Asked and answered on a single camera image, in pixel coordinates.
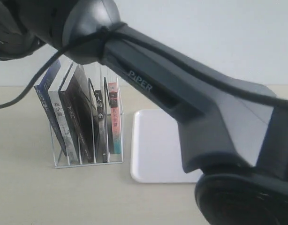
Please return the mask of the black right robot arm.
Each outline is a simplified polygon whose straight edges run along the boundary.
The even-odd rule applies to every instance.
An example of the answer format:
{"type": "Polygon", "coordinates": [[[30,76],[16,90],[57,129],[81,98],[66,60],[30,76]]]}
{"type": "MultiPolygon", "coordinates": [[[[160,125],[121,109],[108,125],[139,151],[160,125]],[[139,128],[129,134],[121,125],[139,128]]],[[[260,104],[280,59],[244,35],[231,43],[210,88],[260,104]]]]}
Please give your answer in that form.
{"type": "Polygon", "coordinates": [[[129,27],[112,0],[0,0],[0,60],[57,52],[107,66],[178,124],[182,167],[212,225],[288,225],[288,100],[233,79],[129,27]]]}

